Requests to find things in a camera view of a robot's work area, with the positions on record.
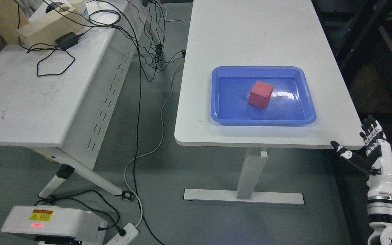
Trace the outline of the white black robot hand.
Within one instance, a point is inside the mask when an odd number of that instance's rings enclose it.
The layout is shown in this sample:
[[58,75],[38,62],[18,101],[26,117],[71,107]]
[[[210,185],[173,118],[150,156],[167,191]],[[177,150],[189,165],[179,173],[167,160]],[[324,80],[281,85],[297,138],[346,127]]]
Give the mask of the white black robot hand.
[[368,176],[368,200],[392,201],[392,148],[384,129],[372,115],[364,118],[359,133],[364,141],[366,157],[331,141],[337,156]]

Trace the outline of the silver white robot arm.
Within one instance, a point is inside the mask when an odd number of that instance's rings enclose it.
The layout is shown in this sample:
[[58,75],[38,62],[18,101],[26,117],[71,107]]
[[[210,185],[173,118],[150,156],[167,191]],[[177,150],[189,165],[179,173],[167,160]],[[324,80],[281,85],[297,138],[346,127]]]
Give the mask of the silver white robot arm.
[[368,198],[367,214],[373,233],[368,245],[392,245],[392,197],[376,195]]

